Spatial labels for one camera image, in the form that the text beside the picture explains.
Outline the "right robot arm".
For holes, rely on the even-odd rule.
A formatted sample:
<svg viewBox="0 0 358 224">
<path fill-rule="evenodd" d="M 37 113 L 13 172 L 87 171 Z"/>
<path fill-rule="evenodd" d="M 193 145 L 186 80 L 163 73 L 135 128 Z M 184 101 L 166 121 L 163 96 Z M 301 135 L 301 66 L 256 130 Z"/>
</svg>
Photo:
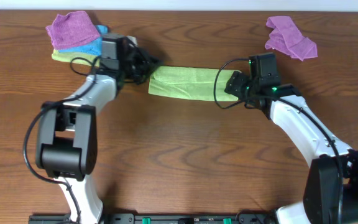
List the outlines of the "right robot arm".
<svg viewBox="0 0 358 224">
<path fill-rule="evenodd" d="M 279 126 L 310 168 L 302 201 L 277 209 L 277 223 L 358 222 L 358 151 L 313 114 L 297 88 L 272 75 L 249 77 L 235 71 L 224 91 Z"/>
</svg>

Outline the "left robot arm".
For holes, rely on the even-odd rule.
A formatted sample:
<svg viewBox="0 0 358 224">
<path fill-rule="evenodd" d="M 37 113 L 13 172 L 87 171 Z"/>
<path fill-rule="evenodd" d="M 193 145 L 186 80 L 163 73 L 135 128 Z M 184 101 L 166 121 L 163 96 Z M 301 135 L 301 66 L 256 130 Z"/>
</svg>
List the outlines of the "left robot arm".
<svg viewBox="0 0 358 224">
<path fill-rule="evenodd" d="M 27 133 L 39 127 L 35 163 L 46 176 L 37 178 L 63 190 L 70 214 L 62 223 L 99 223 L 103 203 L 91 176 L 98 156 L 96 117 L 126 83 L 143 84 L 162 61 L 137 45 L 135 37 L 106 34 L 101 53 L 90 60 L 85 82 L 60 101 L 47 101 Z"/>
</svg>

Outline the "light green cloth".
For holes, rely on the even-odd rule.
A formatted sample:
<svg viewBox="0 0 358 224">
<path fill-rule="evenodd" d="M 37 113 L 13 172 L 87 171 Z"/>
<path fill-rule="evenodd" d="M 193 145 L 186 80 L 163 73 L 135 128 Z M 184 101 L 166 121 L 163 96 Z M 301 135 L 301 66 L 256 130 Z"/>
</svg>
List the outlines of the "light green cloth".
<svg viewBox="0 0 358 224">
<path fill-rule="evenodd" d="M 149 81 L 149 94 L 184 100 L 236 101 L 224 92 L 233 70 L 161 66 Z"/>
</svg>

